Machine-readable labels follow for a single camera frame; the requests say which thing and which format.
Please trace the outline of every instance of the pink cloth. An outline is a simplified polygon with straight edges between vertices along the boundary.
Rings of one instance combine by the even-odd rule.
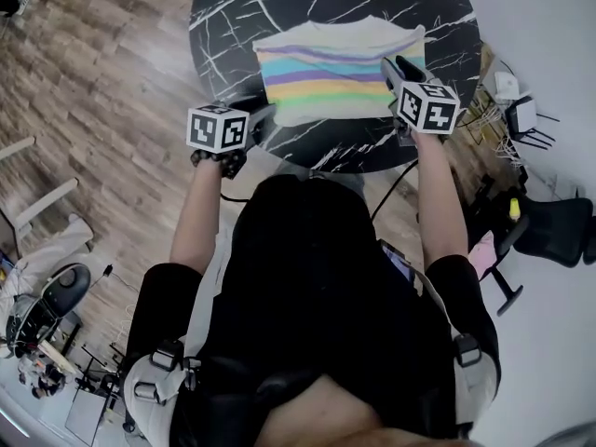
[[[487,232],[481,241],[474,245],[467,259],[476,269],[478,279],[481,279],[484,272],[496,263],[493,232]]]

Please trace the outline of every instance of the round table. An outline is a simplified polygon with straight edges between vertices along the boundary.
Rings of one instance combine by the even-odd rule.
[[[190,43],[204,90],[232,102],[259,95],[266,102],[252,40],[311,20],[345,23],[369,15],[403,28],[427,29],[427,69],[451,85],[468,107],[479,81],[481,40],[469,0],[194,0]],[[300,166],[323,171],[372,172],[417,157],[400,147],[391,118],[327,119],[281,128],[264,124],[259,145]]]

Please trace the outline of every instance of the colorful striped cloth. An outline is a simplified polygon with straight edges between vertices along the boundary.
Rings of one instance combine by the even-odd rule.
[[[393,101],[381,59],[401,55],[425,66],[425,28],[404,30],[368,17],[341,24],[308,21],[254,41],[275,122],[298,126],[320,119],[391,117]]]

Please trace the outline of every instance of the black sleeve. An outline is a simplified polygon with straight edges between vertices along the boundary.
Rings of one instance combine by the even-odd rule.
[[[481,284],[474,267],[466,257],[450,255],[433,263],[427,270],[427,277],[445,303],[456,329],[474,336],[482,352],[493,358],[500,381],[501,364],[496,329],[484,306]]]
[[[186,334],[201,279],[183,264],[158,264],[145,274],[130,326],[125,373],[162,341]]]

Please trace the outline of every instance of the cube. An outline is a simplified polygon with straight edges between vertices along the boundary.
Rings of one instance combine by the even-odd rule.
[[[398,97],[398,117],[410,128],[431,134],[451,134],[459,112],[459,98],[444,85],[404,81]]]
[[[250,113],[209,104],[188,110],[186,144],[220,154],[246,146]]]

